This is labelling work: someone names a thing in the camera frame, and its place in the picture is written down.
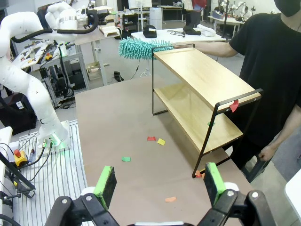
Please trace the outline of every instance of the whiteboard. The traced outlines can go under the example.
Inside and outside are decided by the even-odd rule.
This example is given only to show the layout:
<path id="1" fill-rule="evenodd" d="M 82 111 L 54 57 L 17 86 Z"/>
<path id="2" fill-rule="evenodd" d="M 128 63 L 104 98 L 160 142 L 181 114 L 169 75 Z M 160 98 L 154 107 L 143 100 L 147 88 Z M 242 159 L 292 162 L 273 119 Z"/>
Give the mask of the whiteboard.
<path id="1" fill-rule="evenodd" d="M 129 8 L 152 7 L 151 0 L 128 0 Z"/>

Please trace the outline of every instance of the white cloth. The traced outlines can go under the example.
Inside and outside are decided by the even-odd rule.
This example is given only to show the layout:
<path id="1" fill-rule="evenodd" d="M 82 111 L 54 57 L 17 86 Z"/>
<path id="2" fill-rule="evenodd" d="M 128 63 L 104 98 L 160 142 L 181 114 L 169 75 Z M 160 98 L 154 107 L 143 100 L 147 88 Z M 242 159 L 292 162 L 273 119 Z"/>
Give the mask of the white cloth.
<path id="1" fill-rule="evenodd" d="M 209 28 L 209 27 L 205 27 L 201 24 L 199 24 L 197 26 L 197 29 L 202 32 L 203 35 L 205 35 L 206 37 L 214 37 L 216 32 L 215 30 L 213 30 L 212 28 Z"/>
<path id="2" fill-rule="evenodd" d="M 192 0 L 182 0 L 182 2 L 184 3 L 184 9 L 193 10 Z"/>

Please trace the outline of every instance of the black t-shirt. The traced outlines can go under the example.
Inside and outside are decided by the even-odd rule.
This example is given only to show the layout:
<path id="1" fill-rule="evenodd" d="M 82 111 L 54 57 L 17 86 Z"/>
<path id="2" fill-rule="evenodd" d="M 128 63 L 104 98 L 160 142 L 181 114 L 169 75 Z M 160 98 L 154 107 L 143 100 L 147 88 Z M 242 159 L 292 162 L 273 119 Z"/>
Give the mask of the black t-shirt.
<path id="1" fill-rule="evenodd" d="M 257 14 L 230 41 L 245 56 L 240 78 L 264 94 L 246 136 L 262 147 L 281 131 L 295 104 L 301 107 L 301 33 L 287 27 L 280 14 Z M 230 115 L 243 131 L 253 107 Z"/>

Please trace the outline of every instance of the black hat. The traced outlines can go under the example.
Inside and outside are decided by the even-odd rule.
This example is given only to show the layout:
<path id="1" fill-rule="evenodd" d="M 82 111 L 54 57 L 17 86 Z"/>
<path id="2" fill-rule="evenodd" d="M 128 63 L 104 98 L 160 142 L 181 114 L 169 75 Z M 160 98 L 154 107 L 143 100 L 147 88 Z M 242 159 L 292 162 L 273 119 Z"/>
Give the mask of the black hat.
<path id="1" fill-rule="evenodd" d="M 189 26 L 183 27 L 183 31 L 186 34 L 201 35 L 201 32 L 197 32 L 196 30 L 194 30 L 192 27 Z"/>
<path id="2" fill-rule="evenodd" d="M 153 25 L 146 25 L 143 28 L 143 35 L 146 38 L 156 38 L 157 37 L 157 29 Z"/>

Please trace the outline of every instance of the gray floor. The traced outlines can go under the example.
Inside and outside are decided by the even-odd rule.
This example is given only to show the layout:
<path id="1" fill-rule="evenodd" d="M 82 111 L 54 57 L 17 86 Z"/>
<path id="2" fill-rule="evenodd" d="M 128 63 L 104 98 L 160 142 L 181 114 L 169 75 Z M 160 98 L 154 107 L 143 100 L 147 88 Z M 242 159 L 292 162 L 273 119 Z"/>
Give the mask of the gray floor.
<path id="1" fill-rule="evenodd" d="M 183 26 L 184 23 L 176 21 L 168 22 L 163 28 L 170 29 Z M 105 39 L 101 42 L 103 56 L 105 56 L 104 62 L 110 64 L 105 67 L 107 79 L 110 81 L 109 84 L 116 83 L 113 79 L 114 71 L 119 71 L 125 80 L 129 80 L 135 74 L 138 65 L 139 69 L 133 79 L 139 77 L 145 71 L 145 67 L 147 66 L 147 62 L 145 60 L 129 60 L 120 57 L 118 55 L 118 44 L 118 41 L 113 38 Z M 219 58 L 218 62 L 233 71 L 236 75 L 239 75 L 243 60 L 243 56 L 237 55 L 232 58 Z M 156 74 L 158 73 L 160 76 L 164 75 L 164 77 L 172 77 L 172 74 L 158 61 L 155 62 L 155 68 Z M 90 85 L 93 89 L 100 87 L 103 85 L 102 79 L 99 78 L 92 80 Z M 56 112 L 61 121 L 74 120 L 77 118 L 76 108 L 68 110 L 58 109 Z M 37 123 L 37 128 L 30 132 L 37 131 L 38 127 L 39 125 Z M 254 189 L 262 190 L 265 193 L 273 216 L 279 226 L 301 226 L 301 223 L 298 221 L 296 214 L 284 194 L 284 187 L 287 180 L 289 180 L 297 172 L 297 170 L 300 169 L 300 165 L 297 163 L 297 157 L 301 154 L 300 132 L 301 129 L 299 128 L 293 136 L 281 145 L 272 160 L 273 162 L 271 162 L 266 170 L 252 182 Z M 28 133 L 29 131 L 26 131 L 13 136 L 12 142 L 18 141 L 20 136 Z"/>

